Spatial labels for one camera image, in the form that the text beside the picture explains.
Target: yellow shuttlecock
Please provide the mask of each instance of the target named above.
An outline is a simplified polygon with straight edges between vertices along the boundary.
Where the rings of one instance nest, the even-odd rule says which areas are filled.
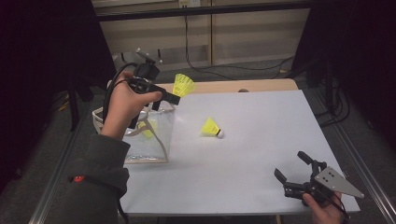
[[[195,83],[191,78],[183,74],[177,74],[175,76],[175,84],[173,88],[174,95],[183,97],[193,90],[195,90]]]
[[[157,128],[158,128],[157,122],[155,121],[155,119],[149,120],[148,123],[151,125],[152,129],[155,132],[157,130]],[[137,128],[138,129],[142,129],[145,126],[146,126],[145,122],[139,122],[137,124]],[[150,138],[152,138],[154,136],[154,133],[152,133],[152,131],[150,129],[147,129],[147,130],[143,131],[143,135],[145,135],[148,139],[150,139]]]
[[[201,129],[201,133],[209,136],[217,136],[222,138],[224,136],[224,131],[219,128],[216,122],[212,118],[208,118]]]

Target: shuttlecock cork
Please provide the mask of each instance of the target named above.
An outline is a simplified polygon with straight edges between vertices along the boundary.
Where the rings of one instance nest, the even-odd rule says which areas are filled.
[[[173,94],[179,97],[183,97],[190,92],[195,90],[195,83],[191,78],[183,74],[177,74],[175,76],[175,84],[173,88]]]
[[[216,122],[212,118],[208,118],[201,129],[201,133],[209,136],[216,136],[222,138],[224,136],[224,131],[219,128]]]

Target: gray carpet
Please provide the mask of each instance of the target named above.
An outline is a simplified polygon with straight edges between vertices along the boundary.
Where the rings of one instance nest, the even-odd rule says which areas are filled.
[[[239,63],[237,65],[248,67],[270,67],[277,65],[280,62],[280,60],[275,60],[271,62]],[[290,65],[291,61],[286,62],[282,65],[282,68],[290,68]],[[269,69],[267,71],[249,71],[218,67],[211,69],[210,71],[221,73],[234,79],[261,79],[283,76],[283,74],[278,73],[278,68]],[[223,77],[219,77],[214,74],[203,74],[189,68],[162,72],[157,79],[158,83],[173,82],[173,75],[176,73],[187,74],[195,81],[225,80]],[[313,112],[322,112],[323,108],[320,105],[320,101],[318,101],[318,98],[320,99],[320,95],[322,93],[322,88],[309,90],[305,84],[305,76],[297,77],[295,80],[299,88],[304,90],[304,94],[308,103],[311,105]],[[89,110],[92,111],[102,105],[104,92],[96,88],[92,88],[92,90],[95,93],[92,102],[79,102],[79,108],[81,110],[80,114],[82,114],[81,108],[88,107]],[[322,122],[325,119],[327,119],[327,117],[322,117],[319,122]],[[79,157],[84,152],[88,145],[89,136],[95,133],[90,113],[85,114],[84,117],[81,118],[81,122],[81,128],[76,135],[75,144],[71,148],[69,161],[64,167],[65,170],[67,170],[71,160]],[[35,152],[29,162],[22,168],[22,178],[9,182],[6,189],[0,196],[0,223],[13,224],[29,222],[40,197],[45,191],[45,187],[47,186],[50,176],[57,165],[60,155],[64,150],[64,145],[68,141],[70,127],[70,112],[68,108],[63,112],[57,111],[53,113],[51,122],[49,123],[40,142],[37,144]],[[351,113],[348,119],[342,122],[342,127],[347,133],[347,137],[359,151],[361,157],[373,173],[380,186],[382,186],[394,203],[396,198],[396,192],[393,190],[393,183],[396,178],[396,150],[389,147],[381,133],[378,133],[367,125],[366,118],[361,115],[359,109],[353,105],[353,102],[351,102]],[[322,130],[336,159],[340,163],[341,168],[344,173],[348,175],[347,179],[366,195],[365,199],[357,200],[361,207],[361,212],[352,214],[352,220],[350,223],[387,223],[378,209],[375,200],[371,196],[371,193],[364,186],[364,183],[359,176],[359,172],[357,172],[355,167],[352,165],[352,162],[346,153],[346,146],[337,134],[334,126],[332,125],[323,128]],[[58,204],[62,200],[67,189],[67,183],[64,178],[61,178],[60,182],[56,183],[56,186],[56,192],[53,195],[53,198],[50,198],[49,200],[49,210],[45,213],[46,223],[51,223],[53,217],[56,215]],[[282,219],[283,223],[286,224],[311,223],[309,214],[282,216]],[[133,223],[154,224],[157,223],[157,221],[160,223],[175,223],[173,219],[168,219],[168,221],[166,221],[166,219],[161,218],[157,220],[156,217],[135,217],[131,220]]]

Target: white tabletop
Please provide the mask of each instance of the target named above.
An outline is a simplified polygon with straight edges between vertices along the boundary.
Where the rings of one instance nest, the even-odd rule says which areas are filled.
[[[208,117],[225,132],[222,139],[201,136]],[[145,216],[307,212],[274,177],[278,168],[289,182],[309,181],[300,150],[342,173],[302,91],[187,95],[176,110],[169,163],[125,165],[130,178],[121,205]],[[360,211],[353,197],[343,195],[343,202]]]

